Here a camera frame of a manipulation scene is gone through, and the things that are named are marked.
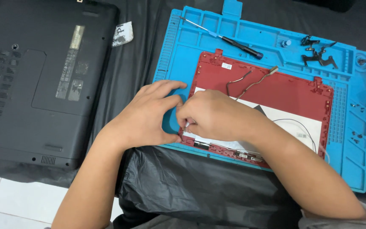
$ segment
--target screwdriver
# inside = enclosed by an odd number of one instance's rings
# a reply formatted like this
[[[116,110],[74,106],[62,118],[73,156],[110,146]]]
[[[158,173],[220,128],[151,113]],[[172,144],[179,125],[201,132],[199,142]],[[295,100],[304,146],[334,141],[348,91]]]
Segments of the screwdriver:
[[[216,33],[214,33],[214,32],[212,32],[212,31],[210,31],[210,30],[208,30],[208,29],[206,29],[206,28],[204,28],[204,27],[201,27],[201,26],[199,26],[198,24],[196,24],[196,23],[194,23],[194,22],[191,22],[191,21],[189,21],[189,20],[187,20],[186,18],[184,18],[184,17],[181,17],[181,16],[179,16],[181,19],[183,19],[183,20],[185,20],[186,22],[189,22],[189,23],[192,23],[193,25],[195,25],[195,26],[197,26],[197,27],[199,27],[199,28],[201,28],[201,29],[204,29],[204,30],[206,30],[211,36],[213,36],[213,37],[220,37],[223,41],[225,41],[225,42],[227,42],[228,44],[231,44],[231,45],[233,45],[233,46],[235,46],[235,47],[238,47],[238,48],[240,48],[241,50],[243,50],[244,52],[246,52],[246,53],[249,53],[249,54],[251,54],[251,55],[253,55],[255,58],[257,58],[258,60],[260,60],[260,59],[262,59],[262,57],[263,57],[263,54],[262,53],[260,53],[260,52],[257,52],[257,51],[255,51],[255,50],[253,50],[253,49],[251,49],[251,48],[249,48],[249,47],[247,47],[247,46],[245,46],[245,45],[242,45],[242,44],[239,44],[238,42],[236,42],[236,41],[234,41],[234,40],[232,40],[232,39],[229,39],[229,38],[227,38],[227,37],[222,37],[222,36],[220,36],[220,35],[217,35]]]

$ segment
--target blue silicone mat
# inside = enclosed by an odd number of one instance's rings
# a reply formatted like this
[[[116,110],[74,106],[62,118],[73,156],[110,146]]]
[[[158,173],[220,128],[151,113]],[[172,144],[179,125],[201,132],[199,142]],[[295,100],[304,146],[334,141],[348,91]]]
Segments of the blue silicone mat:
[[[353,191],[365,192],[366,62],[360,64],[358,60],[366,60],[366,52],[347,44],[337,43],[326,49],[323,59],[326,60],[328,56],[333,56],[338,69],[334,69],[333,65],[321,66],[317,61],[308,62],[309,66],[306,67],[301,55],[312,56],[311,51],[305,50],[306,46],[300,45],[306,34],[241,20],[241,8],[242,3],[226,0],[222,11],[223,15],[192,7],[172,10],[153,81],[168,79],[186,82],[188,84],[186,89],[178,89],[173,92],[173,94],[180,95],[185,101],[189,95],[200,53],[203,51],[214,53],[216,48],[222,49],[223,55],[229,58],[265,68],[278,65],[280,72],[306,80],[313,80],[314,76],[321,77],[324,84],[330,85],[334,89],[326,147],[330,156],[330,165],[343,177]],[[200,28],[180,20],[179,16],[183,16],[219,35],[248,45],[263,53],[264,57],[262,60],[257,60],[221,39],[210,36]],[[323,38],[312,37],[311,39],[320,40],[320,44],[313,45],[316,50],[320,50],[320,47],[325,44],[333,43],[333,41]],[[281,44],[284,40],[290,40],[292,44],[283,48]],[[168,133],[177,134],[179,131],[175,114],[175,109],[173,109],[164,116],[162,127]],[[265,169],[179,143],[162,146]]]

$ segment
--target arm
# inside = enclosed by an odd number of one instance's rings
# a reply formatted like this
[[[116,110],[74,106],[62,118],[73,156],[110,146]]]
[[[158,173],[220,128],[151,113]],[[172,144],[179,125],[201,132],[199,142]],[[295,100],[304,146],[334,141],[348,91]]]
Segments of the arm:
[[[344,180],[259,111],[219,91],[206,90],[196,92],[176,117],[181,127],[188,121],[186,131],[201,137],[253,144],[308,217],[366,219],[365,210]]]
[[[183,82],[170,80],[142,87],[99,132],[54,217],[52,229],[98,229],[108,225],[124,151],[181,141],[178,135],[162,130],[162,119],[166,111],[183,105],[180,96],[165,96],[185,87]]]

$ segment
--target laptop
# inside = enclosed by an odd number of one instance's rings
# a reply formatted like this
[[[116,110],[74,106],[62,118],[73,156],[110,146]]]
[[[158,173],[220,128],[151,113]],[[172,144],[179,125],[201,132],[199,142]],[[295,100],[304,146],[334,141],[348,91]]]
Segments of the laptop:
[[[84,159],[118,20],[87,0],[0,0],[0,159]]]

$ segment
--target black plastic sheet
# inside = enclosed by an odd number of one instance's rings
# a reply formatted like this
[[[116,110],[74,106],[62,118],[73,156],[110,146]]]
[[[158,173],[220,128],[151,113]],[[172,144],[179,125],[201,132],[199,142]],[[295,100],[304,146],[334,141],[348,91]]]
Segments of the black plastic sheet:
[[[134,40],[112,50],[90,143],[141,86],[152,82],[171,10],[188,5],[221,13],[223,4],[222,0],[106,2],[118,6],[120,23],[133,22]],[[347,13],[291,0],[242,2],[244,20],[366,51],[366,0],[357,0]],[[76,171],[0,160],[0,177],[20,182],[69,187],[75,175]],[[289,228],[300,217],[298,206],[273,173],[155,146],[127,151],[117,190],[119,197],[141,210],[212,224]],[[366,194],[358,196],[366,202]]]

